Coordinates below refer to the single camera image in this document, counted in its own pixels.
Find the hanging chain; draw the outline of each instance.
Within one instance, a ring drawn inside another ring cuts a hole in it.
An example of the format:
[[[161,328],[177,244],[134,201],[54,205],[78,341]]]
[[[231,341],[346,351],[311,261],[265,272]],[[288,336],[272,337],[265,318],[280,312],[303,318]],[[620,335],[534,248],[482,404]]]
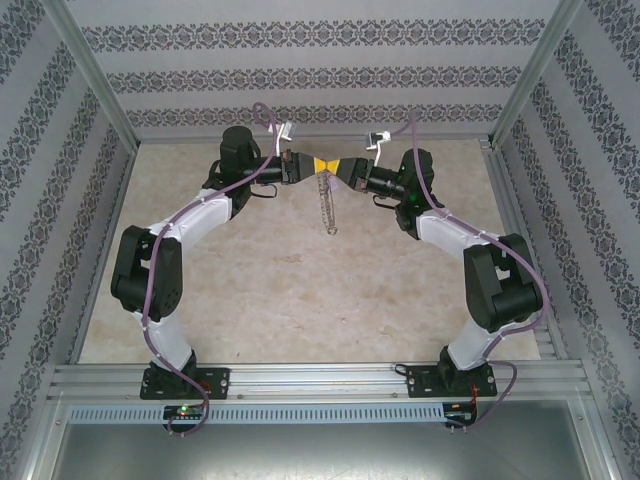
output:
[[[316,174],[318,178],[318,190],[320,191],[320,211],[322,212],[322,222],[324,223],[327,233],[335,235],[338,233],[336,227],[336,217],[333,209],[333,195],[331,194],[331,185],[329,183],[329,172],[322,171]]]

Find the metal base plate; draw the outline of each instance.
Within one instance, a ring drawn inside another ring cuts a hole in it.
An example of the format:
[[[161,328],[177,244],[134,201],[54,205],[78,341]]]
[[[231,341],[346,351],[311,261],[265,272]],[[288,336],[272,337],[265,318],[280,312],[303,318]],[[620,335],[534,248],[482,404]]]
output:
[[[231,370],[228,368],[200,368],[196,374],[197,382],[205,388],[207,395],[211,400],[226,400],[229,392],[229,375]],[[151,379],[153,370],[147,368],[142,377],[142,385],[140,387],[140,398],[142,400],[197,400],[202,395],[197,390],[184,395],[176,396],[170,392],[156,390],[150,388],[154,382]]]
[[[407,386],[410,398],[471,397],[475,385],[478,397],[495,397],[498,394],[493,369],[483,365],[466,372],[452,390],[447,390],[438,374],[437,365],[411,365],[407,367]]]

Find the beige floor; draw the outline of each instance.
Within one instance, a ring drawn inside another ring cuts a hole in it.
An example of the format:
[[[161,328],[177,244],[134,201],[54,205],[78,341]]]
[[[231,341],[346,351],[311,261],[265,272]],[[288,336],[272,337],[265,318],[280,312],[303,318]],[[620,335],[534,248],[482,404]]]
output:
[[[409,142],[384,146],[397,168]],[[502,232],[476,141],[424,141],[434,192],[460,217]],[[368,156],[363,142],[294,142],[294,151],[332,159]],[[193,198],[218,158],[217,145],[143,145],[82,352],[85,363],[142,363],[142,333],[109,293],[120,235],[147,226]],[[253,198],[238,217],[189,253],[179,306],[201,362],[432,361],[461,330],[463,268],[396,225],[393,211],[340,184],[338,234],[322,224],[315,178]],[[538,359],[532,334],[510,337],[493,355]]]

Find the yellow object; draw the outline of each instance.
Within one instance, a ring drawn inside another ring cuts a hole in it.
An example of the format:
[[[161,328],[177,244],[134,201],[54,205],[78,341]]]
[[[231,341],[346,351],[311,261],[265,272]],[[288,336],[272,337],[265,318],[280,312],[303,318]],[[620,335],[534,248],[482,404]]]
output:
[[[336,160],[329,160],[327,162],[325,160],[322,160],[321,158],[313,157],[313,166],[315,168],[316,173],[320,173],[320,172],[324,172],[325,170],[328,170],[329,172],[335,175],[338,172],[339,164],[340,164],[339,158]]]

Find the patterned wallpaper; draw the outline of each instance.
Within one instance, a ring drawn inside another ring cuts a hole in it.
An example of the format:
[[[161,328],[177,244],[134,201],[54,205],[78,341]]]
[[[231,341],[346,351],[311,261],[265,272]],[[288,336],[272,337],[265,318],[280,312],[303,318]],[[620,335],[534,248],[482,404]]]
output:
[[[503,146],[623,478],[640,478],[639,24],[632,1],[585,2]]]
[[[144,140],[219,135],[257,100],[299,134],[361,135],[412,107],[432,132],[488,134],[557,3],[68,5]]]
[[[129,155],[42,6],[0,2],[0,479],[65,363]]]

